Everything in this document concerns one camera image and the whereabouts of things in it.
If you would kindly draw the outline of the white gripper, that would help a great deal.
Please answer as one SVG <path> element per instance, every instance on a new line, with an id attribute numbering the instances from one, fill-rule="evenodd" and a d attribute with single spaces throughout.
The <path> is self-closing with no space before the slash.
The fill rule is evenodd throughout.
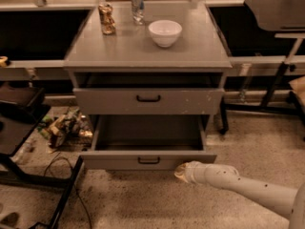
<path id="1" fill-rule="evenodd" d="M 174 170 L 174 176 L 186 183 L 204 184 L 206 166 L 203 163 L 192 161 L 183 163 Z"/>

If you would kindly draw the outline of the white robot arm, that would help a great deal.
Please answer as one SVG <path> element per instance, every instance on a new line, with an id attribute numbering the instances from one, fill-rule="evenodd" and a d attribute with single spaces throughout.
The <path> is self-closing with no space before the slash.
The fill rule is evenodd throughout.
<path id="1" fill-rule="evenodd" d="M 273 211 L 289 221 L 288 229 L 305 229 L 305 184 L 298 189 L 242 177 L 235 167 L 191 161 L 179 165 L 174 175 L 186 183 L 209 184 L 228 190 Z"/>

